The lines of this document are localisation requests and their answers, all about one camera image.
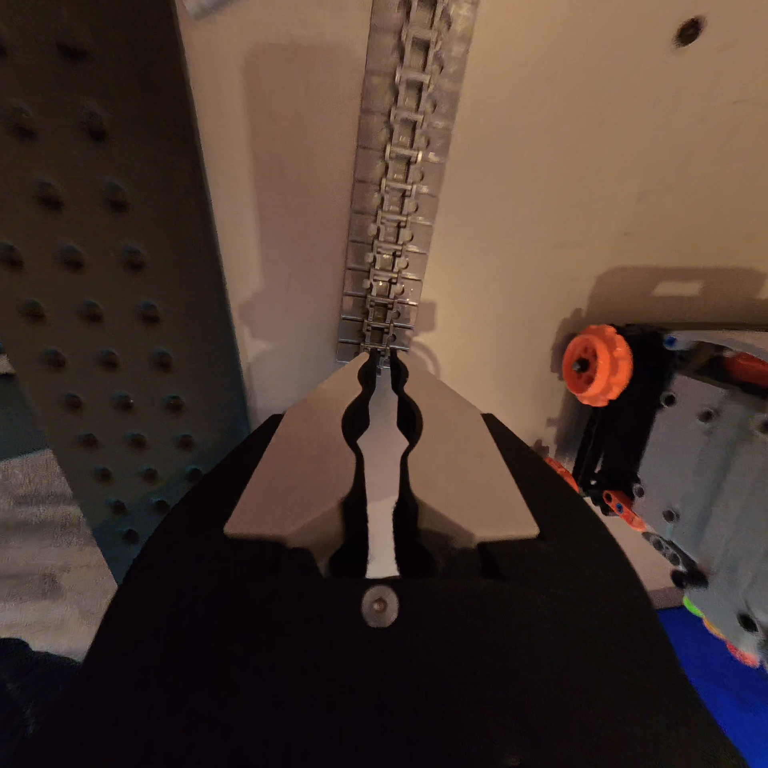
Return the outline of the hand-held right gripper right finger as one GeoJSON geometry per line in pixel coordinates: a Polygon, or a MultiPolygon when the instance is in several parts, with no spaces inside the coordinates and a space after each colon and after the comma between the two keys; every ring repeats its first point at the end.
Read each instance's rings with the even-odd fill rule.
{"type": "Polygon", "coordinates": [[[538,524],[479,408],[408,355],[389,358],[406,440],[392,514],[403,578],[436,576],[457,552],[534,540],[538,524]]]}

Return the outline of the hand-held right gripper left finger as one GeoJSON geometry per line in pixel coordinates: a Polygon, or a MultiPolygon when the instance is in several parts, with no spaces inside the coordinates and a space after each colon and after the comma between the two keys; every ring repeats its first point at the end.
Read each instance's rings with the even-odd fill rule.
{"type": "Polygon", "coordinates": [[[364,460],[376,355],[361,353],[283,414],[224,533],[312,553],[330,574],[369,563],[364,460]]]}

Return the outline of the toy vehicle with orange wheels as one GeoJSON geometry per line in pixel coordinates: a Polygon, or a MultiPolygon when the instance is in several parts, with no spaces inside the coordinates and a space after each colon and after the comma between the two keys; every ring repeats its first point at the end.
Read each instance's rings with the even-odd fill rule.
{"type": "Polygon", "coordinates": [[[672,566],[684,606],[766,670],[766,326],[590,325],[562,352],[588,409],[571,470],[586,501],[672,566]]]}

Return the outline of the dark studded panel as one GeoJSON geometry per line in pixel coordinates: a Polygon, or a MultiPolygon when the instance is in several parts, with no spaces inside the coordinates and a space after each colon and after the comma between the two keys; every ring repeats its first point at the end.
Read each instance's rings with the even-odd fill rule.
{"type": "Polygon", "coordinates": [[[2,344],[121,582],[248,432],[176,3],[1,14],[2,344]]]}

